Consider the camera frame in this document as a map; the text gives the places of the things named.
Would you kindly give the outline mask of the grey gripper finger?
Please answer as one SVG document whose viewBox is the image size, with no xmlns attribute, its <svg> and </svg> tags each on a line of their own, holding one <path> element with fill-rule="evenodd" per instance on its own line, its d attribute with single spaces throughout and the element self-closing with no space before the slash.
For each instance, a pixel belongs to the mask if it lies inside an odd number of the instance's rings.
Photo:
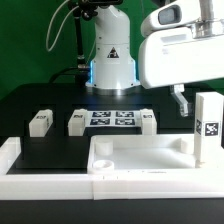
<svg viewBox="0 0 224 224">
<path fill-rule="evenodd" d="M 180 115 L 182 117 L 188 117 L 192 115 L 192 104 L 187 101 L 183 93 L 185 87 L 183 84 L 176 84 L 170 87 L 170 92 L 174 100 L 178 103 L 180 109 Z"/>
</svg>

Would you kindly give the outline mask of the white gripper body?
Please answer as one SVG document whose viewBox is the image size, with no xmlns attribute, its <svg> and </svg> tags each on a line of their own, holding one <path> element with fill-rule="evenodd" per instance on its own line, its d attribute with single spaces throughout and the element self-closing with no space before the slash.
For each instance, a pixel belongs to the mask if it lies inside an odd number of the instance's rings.
<svg viewBox="0 0 224 224">
<path fill-rule="evenodd" d="M 224 77 L 224 21 L 157 31 L 144 21 L 141 33 L 138 70 L 144 88 Z"/>
</svg>

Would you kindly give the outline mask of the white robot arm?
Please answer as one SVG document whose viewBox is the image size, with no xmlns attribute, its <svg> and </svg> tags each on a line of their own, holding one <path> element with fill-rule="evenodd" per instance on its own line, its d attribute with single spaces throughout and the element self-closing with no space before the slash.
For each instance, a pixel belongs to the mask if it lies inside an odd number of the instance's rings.
<svg viewBox="0 0 224 224">
<path fill-rule="evenodd" d="M 186 117 L 186 83 L 224 77 L 224 0 L 173 0 L 141 24 L 138 59 L 130 56 L 130 21 L 109 1 L 97 2 L 96 55 L 87 86 L 121 94 L 141 85 L 168 86 Z"/>
</svg>

